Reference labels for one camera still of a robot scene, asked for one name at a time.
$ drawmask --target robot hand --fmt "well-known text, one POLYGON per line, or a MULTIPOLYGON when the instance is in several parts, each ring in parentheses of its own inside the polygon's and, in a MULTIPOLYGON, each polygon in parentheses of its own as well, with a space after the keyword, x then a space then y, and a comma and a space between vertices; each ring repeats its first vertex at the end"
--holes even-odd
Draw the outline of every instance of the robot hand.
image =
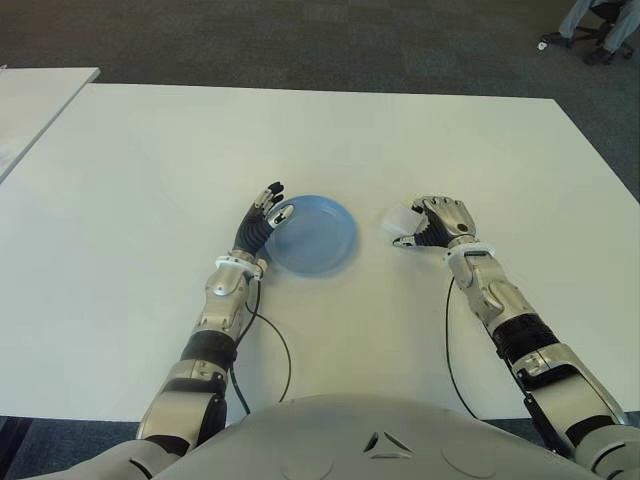
POLYGON ((284 186, 276 182, 258 195, 238 227, 233 244, 234 250, 242 250, 255 256, 264 247, 273 230, 293 213, 293 205, 274 209, 274 206, 284 198, 283 191, 284 186))
POLYGON ((449 247, 451 242, 468 237, 473 241, 476 226, 471 214, 460 200, 449 197, 420 197, 411 208, 427 216, 429 225, 422 232, 393 241, 395 247, 449 247))

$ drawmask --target black cable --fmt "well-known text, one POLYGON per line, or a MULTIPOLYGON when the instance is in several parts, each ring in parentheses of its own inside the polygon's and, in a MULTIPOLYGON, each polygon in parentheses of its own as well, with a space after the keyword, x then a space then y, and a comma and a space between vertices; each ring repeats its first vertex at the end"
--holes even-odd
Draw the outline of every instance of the black cable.
MULTIPOLYGON (((245 304, 245 306, 247 307, 247 310, 249 310, 251 312, 251 309, 249 308, 249 305, 245 304)), ((284 397, 287 396, 287 392, 289 391, 289 386, 291 385, 291 352, 289 351, 289 346, 287 345, 287 341, 284 339, 284 336, 282 335, 282 333, 280 333, 280 330, 278 330, 278 327, 276 327, 271 322, 271 320, 269 320, 268 318, 260 315, 257 312, 251 312, 251 313, 255 313, 255 315, 258 318, 264 320, 271 328, 273 328, 273 330, 280 337, 280 340, 282 341, 282 346, 284 347, 284 351, 287 354, 287 364, 288 364, 287 383, 284 386, 284 391, 282 392, 282 395, 280 395, 280 399, 278 400, 278 403, 281 403, 284 400, 284 397)))
POLYGON ((229 376, 231 377, 231 384, 233 385, 233 390, 236 392, 236 396, 238 397, 238 400, 240 400, 240 403, 242 404, 244 413, 246 415, 249 415, 251 413, 251 410, 249 409, 249 405, 247 404, 247 401, 244 399, 244 395, 242 395, 242 392, 240 391, 240 387, 238 386, 238 380, 236 379, 236 372, 233 369, 233 364, 231 364, 231 366, 229 367, 229 376))
POLYGON ((458 394, 458 398, 462 402, 462 405, 464 405, 464 408, 467 409, 467 412, 469 412, 469 415, 471 415, 473 418, 478 420, 478 417, 476 416, 476 414, 471 411, 471 409, 469 408, 469 405, 467 405, 467 402, 465 402, 464 398, 462 398, 462 394, 460 393, 460 390, 458 390, 458 384, 456 383, 456 379, 453 376, 453 369, 451 368, 451 356, 449 354, 449 301, 451 300, 451 290, 453 289, 454 281, 455 281, 455 278, 452 278, 451 283, 449 284, 449 292, 447 293, 447 305, 445 307, 445 312, 444 312, 444 341, 445 341, 445 351, 447 353, 447 368, 449 369, 449 376, 451 377, 451 383, 453 383, 453 388, 455 388, 456 393, 458 394))
MULTIPOLYGON (((256 306, 254 307, 255 309, 252 312, 253 314, 251 315, 251 320, 249 320, 247 327, 242 331, 242 333, 238 337, 238 340, 236 341, 236 348, 240 345, 240 342, 242 341, 244 336, 247 334, 247 332, 251 328, 251 325, 253 325, 253 322, 258 316, 258 308, 260 307, 260 290, 261 290, 261 286, 260 286, 260 282, 258 282, 258 290, 256 293, 256 306)), ((231 377, 231 384, 233 385, 233 390, 236 392, 236 396, 238 397, 238 400, 240 400, 240 403, 242 404, 244 413, 249 415, 251 413, 251 409, 249 408, 249 404, 245 400, 244 395, 242 395, 242 391, 240 390, 240 386, 238 385, 238 379, 236 378, 236 372, 233 368, 233 364, 231 364, 231 367, 229 367, 229 376, 231 377)))

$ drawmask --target black joint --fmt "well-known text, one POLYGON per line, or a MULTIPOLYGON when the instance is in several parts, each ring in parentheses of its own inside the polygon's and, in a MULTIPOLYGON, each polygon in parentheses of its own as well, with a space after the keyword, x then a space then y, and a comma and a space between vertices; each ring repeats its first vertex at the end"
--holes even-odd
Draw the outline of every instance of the black joint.
POLYGON ((226 422, 227 402, 225 402, 223 397, 214 395, 209 400, 209 405, 207 405, 207 410, 205 411, 204 418, 202 419, 200 434, 198 435, 196 446, 202 445, 216 433, 224 429, 226 422))
POLYGON ((284 185, 282 185, 280 182, 275 182, 269 185, 268 188, 269 190, 271 190, 271 193, 273 193, 274 195, 277 195, 278 193, 284 190, 284 185))
POLYGON ((492 335, 498 355, 512 364, 539 348, 558 343, 551 329, 538 315, 527 313, 507 320, 492 335))
POLYGON ((516 375, 525 390, 535 390, 536 388, 550 385, 559 380, 576 375, 577 373, 579 372, 573 365, 560 365, 535 377, 529 375, 525 369, 518 370, 516 375))
POLYGON ((165 385, 163 392, 197 392, 215 393, 224 395, 227 384, 222 376, 213 377, 211 380, 198 380, 196 378, 174 378, 165 385))
POLYGON ((165 452, 173 453, 179 457, 183 457, 189 450, 189 442, 173 435, 151 435, 144 440, 160 445, 165 452))
POLYGON ((524 399, 524 406, 527 407, 533 425, 542 437, 542 441, 550 450, 553 450, 558 455, 562 455, 565 458, 569 458, 571 450, 562 441, 556 430, 551 425, 551 422, 546 417, 540 405, 536 402, 535 398, 531 395, 527 395, 524 399))
POLYGON ((582 441, 589 433, 597 430, 598 428, 614 425, 614 421, 608 415, 594 415, 593 417, 585 418, 584 420, 572 425, 567 429, 567 437, 571 440, 574 446, 582 441))
POLYGON ((205 360, 218 365, 225 372, 236 359, 236 342, 213 330, 194 333, 182 351, 180 360, 205 360))

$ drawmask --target white desk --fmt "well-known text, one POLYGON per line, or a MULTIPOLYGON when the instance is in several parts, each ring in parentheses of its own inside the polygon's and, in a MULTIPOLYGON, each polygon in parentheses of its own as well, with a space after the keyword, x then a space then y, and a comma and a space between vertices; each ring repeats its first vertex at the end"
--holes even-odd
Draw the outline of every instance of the white desk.
MULTIPOLYGON (((638 204, 555 102, 88 85, 0 187, 0 413, 138 420, 215 258, 274 180, 341 202, 360 235, 334 277, 267 275, 262 311, 291 346, 290 397, 461 410, 444 361, 442 251, 392 248, 378 228, 390 205, 448 194, 556 335, 623 408, 640 408, 638 204)), ((458 291, 451 315, 469 404, 485 418, 526 416, 458 291)), ((286 364, 256 327, 237 373, 261 408, 286 364)))
POLYGON ((97 68, 0 70, 0 182, 97 68))

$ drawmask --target translucent blue plate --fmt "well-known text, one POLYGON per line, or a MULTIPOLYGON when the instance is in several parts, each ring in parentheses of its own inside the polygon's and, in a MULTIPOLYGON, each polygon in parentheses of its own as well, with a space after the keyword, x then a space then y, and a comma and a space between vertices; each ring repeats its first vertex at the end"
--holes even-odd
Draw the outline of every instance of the translucent blue plate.
POLYGON ((294 197, 293 214, 271 234, 265 248, 272 260, 305 276, 335 273, 351 259, 356 222, 339 203, 318 195, 294 197))

